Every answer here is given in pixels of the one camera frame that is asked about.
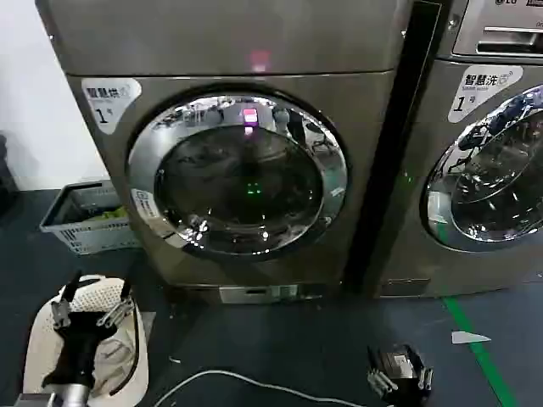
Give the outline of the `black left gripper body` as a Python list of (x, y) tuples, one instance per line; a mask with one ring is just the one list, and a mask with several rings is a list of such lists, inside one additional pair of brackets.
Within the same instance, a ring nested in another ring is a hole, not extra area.
[(95, 384), (95, 356), (98, 345), (112, 336), (112, 327), (98, 326), (104, 312), (72, 312), (70, 325), (55, 332), (63, 341), (62, 349), (54, 370), (42, 381), (42, 386), (81, 384), (93, 387)]

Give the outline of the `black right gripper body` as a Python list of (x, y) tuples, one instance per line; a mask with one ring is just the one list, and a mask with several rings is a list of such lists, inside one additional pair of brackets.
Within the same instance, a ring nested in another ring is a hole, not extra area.
[(415, 349), (406, 344), (379, 351), (379, 370), (391, 381), (421, 381), (425, 365)]

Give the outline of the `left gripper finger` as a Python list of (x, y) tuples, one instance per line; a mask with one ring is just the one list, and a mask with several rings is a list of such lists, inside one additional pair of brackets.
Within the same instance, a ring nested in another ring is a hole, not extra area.
[(125, 280), (120, 291), (120, 300), (116, 306), (108, 311), (104, 316), (98, 319), (96, 326), (112, 327), (118, 326), (122, 320), (128, 316), (133, 309), (132, 285)]
[(78, 270), (74, 277), (64, 286), (60, 293), (60, 300), (51, 302), (54, 329), (65, 328), (70, 325), (70, 304), (76, 295), (81, 276), (82, 273)]

